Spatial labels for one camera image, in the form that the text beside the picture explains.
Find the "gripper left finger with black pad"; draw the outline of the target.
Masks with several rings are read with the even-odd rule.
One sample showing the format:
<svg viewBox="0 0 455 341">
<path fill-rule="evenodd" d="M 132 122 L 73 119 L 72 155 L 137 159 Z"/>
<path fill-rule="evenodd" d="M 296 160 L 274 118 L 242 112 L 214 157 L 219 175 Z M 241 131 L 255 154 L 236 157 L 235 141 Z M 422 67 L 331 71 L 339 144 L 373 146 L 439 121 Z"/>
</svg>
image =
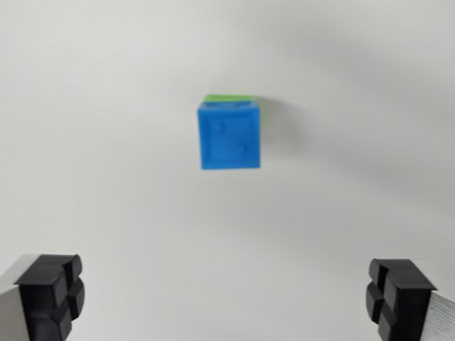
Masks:
<svg viewBox="0 0 455 341">
<path fill-rule="evenodd" d="M 63 341 L 85 302 L 79 255 L 24 254 L 1 275 L 1 339 Z"/>
</svg>

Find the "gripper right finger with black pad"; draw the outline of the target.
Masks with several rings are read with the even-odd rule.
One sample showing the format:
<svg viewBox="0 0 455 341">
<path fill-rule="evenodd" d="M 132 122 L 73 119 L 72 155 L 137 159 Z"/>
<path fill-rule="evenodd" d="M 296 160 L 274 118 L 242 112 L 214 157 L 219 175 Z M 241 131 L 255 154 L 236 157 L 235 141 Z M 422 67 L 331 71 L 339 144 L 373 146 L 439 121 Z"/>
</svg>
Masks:
<svg viewBox="0 0 455 341">
<path fill-rule="evenodd" d="M 409 259 L 372 259 L 365 304 L 384 341 L 454 339 L 454 301 Z"/>
</svg>

